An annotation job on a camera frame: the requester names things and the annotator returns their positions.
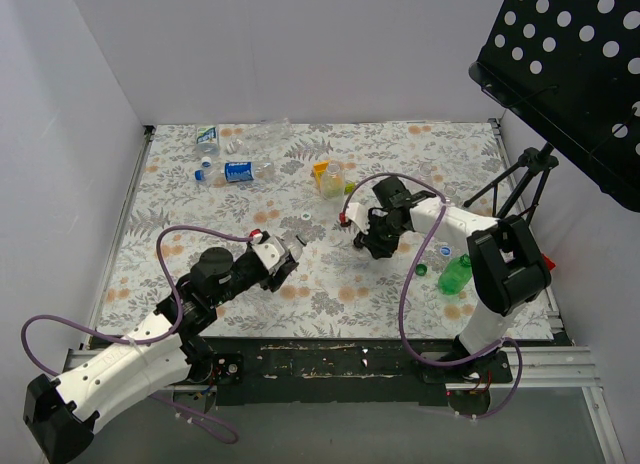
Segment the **clear bottle black cap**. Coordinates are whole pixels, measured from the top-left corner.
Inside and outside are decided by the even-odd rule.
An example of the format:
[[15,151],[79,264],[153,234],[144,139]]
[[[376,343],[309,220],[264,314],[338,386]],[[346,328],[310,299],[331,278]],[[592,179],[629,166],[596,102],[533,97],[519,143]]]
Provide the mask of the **clear bottle black cap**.
[[289,235],[283,238],[284,247],[287,249],[291,258],[295,262],[299,262],[303,254],[304,248],[307,246],[307,241],[300,235]]

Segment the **clear bottle blue label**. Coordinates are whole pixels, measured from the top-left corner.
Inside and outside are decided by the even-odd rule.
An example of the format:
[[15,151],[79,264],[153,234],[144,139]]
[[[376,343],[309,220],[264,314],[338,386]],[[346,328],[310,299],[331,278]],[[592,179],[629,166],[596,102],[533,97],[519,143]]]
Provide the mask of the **clear bottle blue label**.
[[226,162],[220,169],[212,165],[194,172],[197,182],[214,183],[242,183],[254,180],[269,180],[275,175],[275,166],[268,161],[236,161]]

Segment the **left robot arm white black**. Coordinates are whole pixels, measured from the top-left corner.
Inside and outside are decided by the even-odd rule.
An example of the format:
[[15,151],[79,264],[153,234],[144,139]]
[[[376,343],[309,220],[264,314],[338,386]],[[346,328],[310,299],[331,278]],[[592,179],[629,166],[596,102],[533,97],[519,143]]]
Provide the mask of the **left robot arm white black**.
[[200,334],[217,309],[255,285],[277,291],[299,265],[302,247],[272,236],[234,257],[222,247],[201,254],[178,281],[177,296],[82,365],[27,386],[23,419],[50,463],[69,463],[114,417],[161,388],[205,382],[216,360]]

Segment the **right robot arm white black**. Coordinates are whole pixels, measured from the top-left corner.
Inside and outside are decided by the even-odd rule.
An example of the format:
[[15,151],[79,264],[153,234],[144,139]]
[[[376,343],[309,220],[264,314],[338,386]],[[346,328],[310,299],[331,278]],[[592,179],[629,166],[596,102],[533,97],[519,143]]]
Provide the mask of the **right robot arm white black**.
[[387,259],[397,250],[406,232],[434,238],[464,248],[470,258],[478,303],[454,340],[453,357],[437,361],[421,356],[407,337],[404,350],[416,362],[435,368],[453,368],[464,381],[475,381],[489,368],[487,354],[507,341],[507,330],[529,302],[551,283],[550,270],[531,233],[518,215],[505,218],[480,216],[447,201],[427,183],[411,193],[410,176],[378,173],[370,176],[378,207],[368,208],[346,197],[339,215],[343,227],[354,225],[355,247],[365,248],[375,259]]

